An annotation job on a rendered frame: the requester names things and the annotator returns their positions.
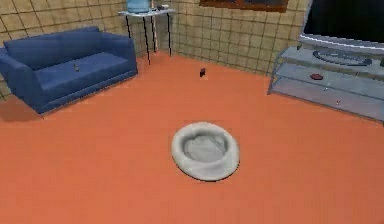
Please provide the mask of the brown framed window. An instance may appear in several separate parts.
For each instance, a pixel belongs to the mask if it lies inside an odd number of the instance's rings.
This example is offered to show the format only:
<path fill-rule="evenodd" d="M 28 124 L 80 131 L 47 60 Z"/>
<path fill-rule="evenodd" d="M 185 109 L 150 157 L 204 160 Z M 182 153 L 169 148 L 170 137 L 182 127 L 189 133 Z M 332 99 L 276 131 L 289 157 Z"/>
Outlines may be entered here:
<path fill-rule="evenodd" d="M 204 7 L 285 13 L 289 0 L 199 0 Z"/>

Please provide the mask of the black television set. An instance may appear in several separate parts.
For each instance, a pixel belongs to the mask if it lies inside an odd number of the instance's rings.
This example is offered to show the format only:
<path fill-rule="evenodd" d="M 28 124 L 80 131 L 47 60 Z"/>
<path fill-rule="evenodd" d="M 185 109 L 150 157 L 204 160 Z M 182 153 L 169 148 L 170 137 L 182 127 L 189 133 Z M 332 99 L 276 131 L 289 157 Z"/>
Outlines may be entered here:
<path fill-rule="evenodd" d="M 384 0 L 313 0 L 304 32 L 384 43 Z"/>

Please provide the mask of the grey round pet bed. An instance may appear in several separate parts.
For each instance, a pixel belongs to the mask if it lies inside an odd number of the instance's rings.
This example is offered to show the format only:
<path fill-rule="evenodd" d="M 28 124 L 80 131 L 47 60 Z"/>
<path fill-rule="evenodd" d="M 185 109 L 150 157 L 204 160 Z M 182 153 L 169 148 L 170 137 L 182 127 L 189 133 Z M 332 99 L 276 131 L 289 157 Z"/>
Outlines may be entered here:
<path fill-rule="evenodd" d="M 209 122 L 195 122 L 177 130 L 171 155 L 182 172 L 201 181 L 228 178 L 240 165 L 237 140 L 226 129 Z"/>

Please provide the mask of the light blue water jug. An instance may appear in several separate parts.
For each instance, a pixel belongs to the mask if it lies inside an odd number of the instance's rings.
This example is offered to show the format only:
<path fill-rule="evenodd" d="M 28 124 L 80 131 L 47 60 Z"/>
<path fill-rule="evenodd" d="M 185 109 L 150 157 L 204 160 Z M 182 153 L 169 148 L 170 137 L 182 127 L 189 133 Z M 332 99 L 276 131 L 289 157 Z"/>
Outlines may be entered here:
<path fill-rule="evenodd" d="M 129 13 L 147 13 L 150 11 L 149 0 L 126 0 L 126 6 Z"/>

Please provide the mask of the white side table black legs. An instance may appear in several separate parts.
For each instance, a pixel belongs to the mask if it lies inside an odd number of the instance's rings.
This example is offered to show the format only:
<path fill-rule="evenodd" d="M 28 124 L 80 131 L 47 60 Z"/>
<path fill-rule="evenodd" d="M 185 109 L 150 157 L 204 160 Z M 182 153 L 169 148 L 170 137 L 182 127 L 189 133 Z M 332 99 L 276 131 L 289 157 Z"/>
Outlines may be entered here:
<path fill-rule="evenodd" d="M 154 17 L 154 16 L 158 16 L 158 15 L 166 15 L 167 16 L 167 24 L 168 24 L 168 36 L 169 36 L 169 40 L 168 40 L 168 46 L 169 46 L 169 55 L 171 56 L 172 55 L 172 49 L 171 49 L 171 44 L 170 44 L 170 13 L 174 13 L 175 12 L 175 9 L 163 9 L 163 10 L 150 10 L 148 12 L 145 12 L 145 13 L 132 13 L 132 12 L 128 12 L 128 11 L 120 11 L 118 12 L 118 15 L 121 15 L 121 16 L 124 16 L 125 19 L 126 19 L 126 25 L 127 25 L 127 30 L 128 30 L 128 36 L 131 37 L 131 33 L 130 33 L 130 27 L 129 27 L 129 20 L 128 20 L 128 17 L 131 16 L 131 17 L 139 17 L 139 18 L 142 18 L 143 19 L 143 25 L 144 25 L 144 30 L 145 30 L 145 42 L 146 42 L 146 50 L 147 50 L 147 58 L 148 58 L 148 63 L 150 64 L 150 55 L 149 55 L 149 49 L 148 49 L 148 37 L 147 37 L 147 34 L 146 34 L 146 25 L 145 25 L 145 17 Z"/>

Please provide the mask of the blue sofa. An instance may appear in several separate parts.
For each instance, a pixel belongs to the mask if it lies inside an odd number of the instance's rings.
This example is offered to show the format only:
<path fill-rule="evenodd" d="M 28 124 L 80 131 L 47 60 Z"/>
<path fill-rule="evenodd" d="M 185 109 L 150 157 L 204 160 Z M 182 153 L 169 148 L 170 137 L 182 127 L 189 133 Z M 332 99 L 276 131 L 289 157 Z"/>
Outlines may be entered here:
<path fill-rule="evenodd" d="M 138 74 L 132 38 L 96 26 L 9 40 L 0 75 L 42 114 Z"/>

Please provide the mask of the grey glass television stand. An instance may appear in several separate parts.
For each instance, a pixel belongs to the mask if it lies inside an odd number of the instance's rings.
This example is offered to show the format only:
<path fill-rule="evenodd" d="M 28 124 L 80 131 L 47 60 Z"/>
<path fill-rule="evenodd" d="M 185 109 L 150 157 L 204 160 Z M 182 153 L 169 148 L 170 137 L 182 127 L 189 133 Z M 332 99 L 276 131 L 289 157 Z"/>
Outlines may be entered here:
<path fill-rule="evenodd" d="M 322 61 L 315 50 L 364 55 L 369 66 Z M 320 74 L 323 80 L 313 80 Z M 380 121 L 384 125 L 384 43 L 302 33 L 299 44 L 279 53 L 267 92 L 298 98 Z"/>

